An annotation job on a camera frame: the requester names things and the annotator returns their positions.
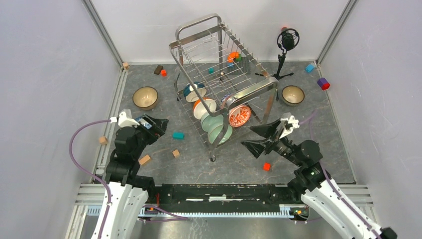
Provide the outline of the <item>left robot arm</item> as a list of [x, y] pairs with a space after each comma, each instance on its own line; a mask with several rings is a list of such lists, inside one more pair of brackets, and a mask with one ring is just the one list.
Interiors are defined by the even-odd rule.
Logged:
[[139, 158], [148, 145], [165, 134], [168, 119], [144, 114], [131, 119], [126, 112], [112, 117], [119, 129], [115, 133], [115, 149], [105, 168], [105, 193], [94, 239], [128, 239], [141, 207], [156, 198], [152, 177], [139, 176]]

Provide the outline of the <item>copper bowl with floral motif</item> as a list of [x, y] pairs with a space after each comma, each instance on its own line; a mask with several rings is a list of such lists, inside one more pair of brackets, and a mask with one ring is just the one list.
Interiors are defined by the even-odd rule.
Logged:
[[132, 96], [133, 103], [140, 109], [148, 111], [156, 107], [158, 92], [153, 87], [141, 87]]

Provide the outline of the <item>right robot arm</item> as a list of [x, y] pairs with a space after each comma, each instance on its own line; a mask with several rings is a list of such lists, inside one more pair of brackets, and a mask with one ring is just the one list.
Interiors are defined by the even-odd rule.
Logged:
[[396, 239], [391, 227], [383, 228], [366, 216], [341, 190], [321, 165], [322, 153], [311, 139], [294, 144], [287, 136], [300, 127], [293, 116], [272, 123], [256, 125], [250, 130], [261, 140], [245, 140], [245, 146], [255, 158], [275, 152], [298, 168], [287, 184], [291, 202], [303, 202], [315, 210], [344, 239]]

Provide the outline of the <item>dark bowl with lattice band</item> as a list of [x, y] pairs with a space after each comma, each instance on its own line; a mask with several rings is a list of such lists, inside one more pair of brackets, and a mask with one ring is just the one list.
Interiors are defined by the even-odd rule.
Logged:
[[297, 106], [305, 99], [304, 91], [295, 85], [289, 85], [282, 89], [282, 101], [288, 106]]

